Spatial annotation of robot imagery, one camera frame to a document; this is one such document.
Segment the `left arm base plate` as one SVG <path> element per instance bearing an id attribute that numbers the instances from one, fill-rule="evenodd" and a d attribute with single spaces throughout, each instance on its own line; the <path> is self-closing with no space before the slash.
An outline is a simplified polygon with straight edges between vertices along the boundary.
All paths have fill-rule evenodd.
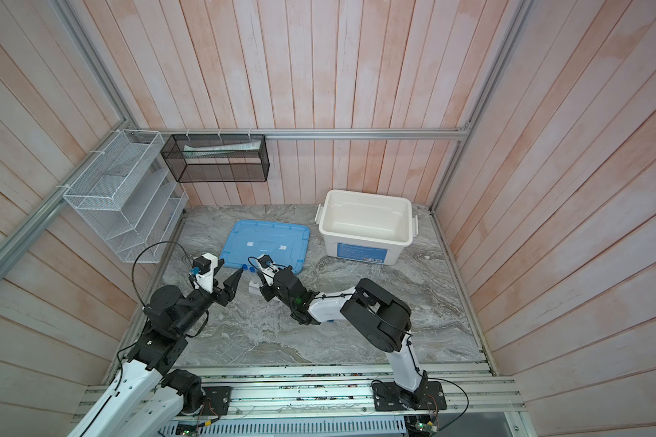
<path id="1" fill-rule="evenodd" d="M 211 415 L 221 417 L 228 414 L 231 400 L 231 386 L 195 386 L 184 395 L 181 415 Z"/>

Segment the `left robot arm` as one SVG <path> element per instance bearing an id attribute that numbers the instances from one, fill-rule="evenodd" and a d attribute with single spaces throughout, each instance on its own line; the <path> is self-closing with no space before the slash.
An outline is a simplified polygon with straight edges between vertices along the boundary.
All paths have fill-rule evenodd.
<path id="1" fill-rule="evenodd" d="M 152 293 L 143 308 L 144 328 L 120 364 L 120 373 L 70 432 L 72 436 L 156 436 L 179 414 L 202 411 L 202 380 L 173 366 L 189 343 L 190 329 L 211 305 L 225 307 L 235 298 L 243 269 L 219 283 L 215 275 L 223 264 L 205 253 L 192 262 L 190 293 L 175 285 Z"/>

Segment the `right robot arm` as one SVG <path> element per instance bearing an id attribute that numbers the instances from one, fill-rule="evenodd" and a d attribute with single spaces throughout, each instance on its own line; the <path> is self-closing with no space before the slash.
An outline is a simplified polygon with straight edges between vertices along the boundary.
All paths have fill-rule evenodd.
<path id="1" fill-rule="evenodd" d="M 301 325 L 349 322 L 387 355 L 395 386 L 414 398 L 425 390 L 426 372 L 412 349 L 412 311 L 405 302 L 367 278 L 348 290 L 325 293 L 307 289 L 292 267 L 276 264 L 268 255 L 252 258 L 251 263 L 265 300 L 280 300 Z"/>

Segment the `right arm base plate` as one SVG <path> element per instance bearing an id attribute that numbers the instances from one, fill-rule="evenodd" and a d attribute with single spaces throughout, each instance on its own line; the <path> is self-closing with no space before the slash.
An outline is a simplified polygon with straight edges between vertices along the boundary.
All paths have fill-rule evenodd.
<path id="1" fill-rule="evenodd" d="M 448 409 L 440 382 L 422 382 L 414 393 L 395 382 L 374 380 L 371 383 L 375 409 L 378 412 L 433 411 Z"/>

